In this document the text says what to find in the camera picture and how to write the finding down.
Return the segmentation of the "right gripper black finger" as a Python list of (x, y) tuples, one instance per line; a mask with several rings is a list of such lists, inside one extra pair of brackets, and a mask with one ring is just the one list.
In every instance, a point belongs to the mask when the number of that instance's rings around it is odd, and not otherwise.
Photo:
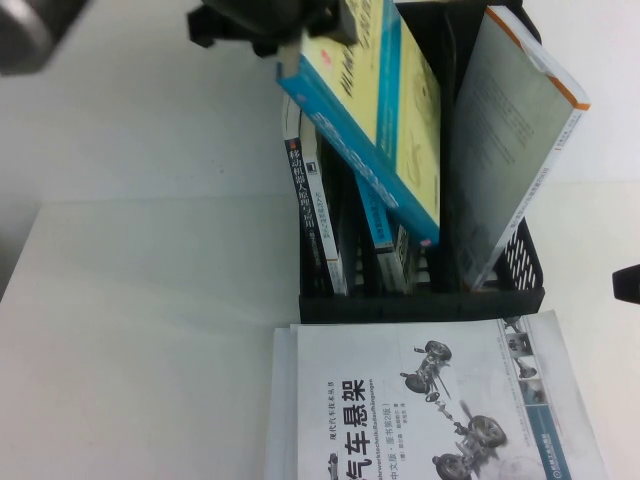
[(614, 298), (627, 303), (640, 303), (640, 266), (630, 266), (612, 274)]

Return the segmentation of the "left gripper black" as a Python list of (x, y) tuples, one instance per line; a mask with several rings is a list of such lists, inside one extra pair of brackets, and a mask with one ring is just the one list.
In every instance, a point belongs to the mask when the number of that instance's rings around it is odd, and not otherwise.
[(302, 31), (335, 19), (334, 40), (357, 40), (357, 25), (346, 1), (228, 0), (203, 1), (187, 13), (189, 40), (205, 49), (220, 41), (249, 43), (260, 56), (277, 54), (278, 80), (304, 74)]

